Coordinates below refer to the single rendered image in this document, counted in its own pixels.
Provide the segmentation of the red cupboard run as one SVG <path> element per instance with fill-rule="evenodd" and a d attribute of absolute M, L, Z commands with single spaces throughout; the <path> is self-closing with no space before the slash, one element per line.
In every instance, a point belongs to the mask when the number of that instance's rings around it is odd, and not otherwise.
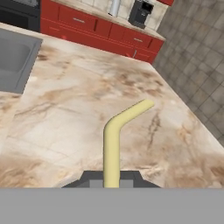
<path fill-rule="evenodd" d="M 41 0 L 40 32 L 149 63 L 165 42 L 153 30 L 129 27 L 66 0 Z"/>

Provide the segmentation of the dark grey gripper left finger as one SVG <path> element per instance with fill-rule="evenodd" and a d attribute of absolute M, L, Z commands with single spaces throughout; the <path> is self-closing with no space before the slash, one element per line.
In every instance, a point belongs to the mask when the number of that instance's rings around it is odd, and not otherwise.
<path fill-rule="evenodd" d="M 84 171 L 78 180 L 64 185 L 64 188 L 103 188 L 102 171 Z"/>

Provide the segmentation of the black coffee machine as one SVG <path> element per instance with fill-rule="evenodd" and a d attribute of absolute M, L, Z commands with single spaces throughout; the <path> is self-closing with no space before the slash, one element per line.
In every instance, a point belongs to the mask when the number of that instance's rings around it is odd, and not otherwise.
<path fill-rule="evenodd" d="M 146 18 L 152 13 L 154 5 L 148 0 L 135 0 L 129 14 L 129 22 L 141 29 L 145 28 Z"/>

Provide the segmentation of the pale yellow bent straw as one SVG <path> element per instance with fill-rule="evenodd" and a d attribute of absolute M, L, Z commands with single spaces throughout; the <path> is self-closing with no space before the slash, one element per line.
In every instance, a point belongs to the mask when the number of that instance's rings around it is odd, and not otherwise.
<path fill-rule="evenodd" d="M 151 109 L 154 102 L 141 100 L 121 113 L 113 116 L 103 130 L 103 187 L 120 186 L 120 131 L 122 127 Z"/>

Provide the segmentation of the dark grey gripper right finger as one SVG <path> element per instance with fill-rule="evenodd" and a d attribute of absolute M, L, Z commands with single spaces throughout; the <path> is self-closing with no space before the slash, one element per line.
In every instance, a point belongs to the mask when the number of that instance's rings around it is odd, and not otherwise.
<path fill-rule="evenodd" d="M 157 188 L 158 186 L 143 179 L 140 171 L 121 171 L 121 188 Z"/>

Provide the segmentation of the black oven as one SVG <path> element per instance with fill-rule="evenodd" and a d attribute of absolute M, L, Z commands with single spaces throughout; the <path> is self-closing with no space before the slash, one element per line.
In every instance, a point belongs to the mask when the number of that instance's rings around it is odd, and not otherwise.
<path fill-rule="evenodd" d="M 41 0 L 0 0 L 0 22 L 40 32 Z"/>

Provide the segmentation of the grey sink basin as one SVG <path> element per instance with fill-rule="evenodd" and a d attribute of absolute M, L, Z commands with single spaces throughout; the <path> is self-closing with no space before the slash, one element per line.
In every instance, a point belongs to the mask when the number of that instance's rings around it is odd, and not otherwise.
<path fill-rule="evenodd" d="M 0 28 L 0 91 L 24 92 L 41 44 L 41 38 Z"/>

